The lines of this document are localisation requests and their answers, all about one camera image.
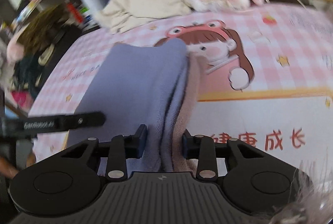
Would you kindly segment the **purple and brown sweater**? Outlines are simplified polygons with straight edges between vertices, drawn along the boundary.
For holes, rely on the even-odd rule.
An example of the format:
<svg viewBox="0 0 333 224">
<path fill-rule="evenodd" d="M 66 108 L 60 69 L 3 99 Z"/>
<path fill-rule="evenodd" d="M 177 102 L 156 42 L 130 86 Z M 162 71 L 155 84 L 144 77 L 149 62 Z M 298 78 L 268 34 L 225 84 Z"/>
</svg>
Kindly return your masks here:
<svg viewBox="0 0 333 224">
<path fill-rule="evenodd" d="M 103 112 L 106 122 L 99 128 L 70 131 L 67 146 L 93 137 L 108 142 L 146 125 L 144 154 L 127 161 L 128 172 L 173 172 L 172 153 L 179 147 L 174 127 L 189 71 L 196 69 L 187 45 L 178 38 L 157 47 L 113 46 L 76 109 L 77 113 Z"/>
</svg>

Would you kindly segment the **cream cloth garment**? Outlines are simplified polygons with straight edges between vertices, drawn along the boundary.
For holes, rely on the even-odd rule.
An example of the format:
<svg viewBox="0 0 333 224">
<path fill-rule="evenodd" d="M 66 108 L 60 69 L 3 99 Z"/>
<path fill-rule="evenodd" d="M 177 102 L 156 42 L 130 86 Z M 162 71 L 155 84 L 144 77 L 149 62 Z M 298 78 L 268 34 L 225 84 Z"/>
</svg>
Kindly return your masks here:
<svg viewBox="0 0 333 224">
<path fill-rule="evenodd" d="M 100 27 L 117 34 L 159 19 L 190 13 L 185 0 L 109 0 L 103 10 L 94 15 L 94 20 Z"/>
</svg>

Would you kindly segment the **pink checkered table mat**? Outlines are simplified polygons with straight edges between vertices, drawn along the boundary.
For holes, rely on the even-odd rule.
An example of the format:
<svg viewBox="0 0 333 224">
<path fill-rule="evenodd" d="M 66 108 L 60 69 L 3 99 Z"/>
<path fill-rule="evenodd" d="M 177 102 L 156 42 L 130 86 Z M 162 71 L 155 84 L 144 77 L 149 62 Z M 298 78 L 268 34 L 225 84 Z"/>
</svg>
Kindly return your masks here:
<svg viewBox="0 0 333 224">
<path fill-rule="evenodd" d="M 174 136 L 174 172 L 195 171 L 182 157 L 182 134 L 217 143 L 233 138 L 303 170 L 315 184 L 332 182 L 332 24 L 319 11 L 267 4 L 242 14 L 196 12 L 124 33 L 101 28 L 62 57 L 30 116 L 73 114 L 112 47 L 185 42 L 197 65 Z M 37 161 L 67 146 L 68 132 L 39 134 Z"/>
</svg>

